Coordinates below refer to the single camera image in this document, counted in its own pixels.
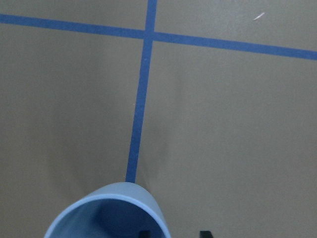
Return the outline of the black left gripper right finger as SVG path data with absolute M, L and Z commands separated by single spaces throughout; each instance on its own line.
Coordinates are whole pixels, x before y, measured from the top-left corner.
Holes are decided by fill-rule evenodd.
M 199 238 L 212 238 L 211 231 L 200 231 Z

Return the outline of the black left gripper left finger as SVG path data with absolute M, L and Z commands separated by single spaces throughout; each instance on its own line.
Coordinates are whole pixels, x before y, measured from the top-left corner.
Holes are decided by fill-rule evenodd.
M 140 231 L 139 238 L 151 238 L 151 231 Z

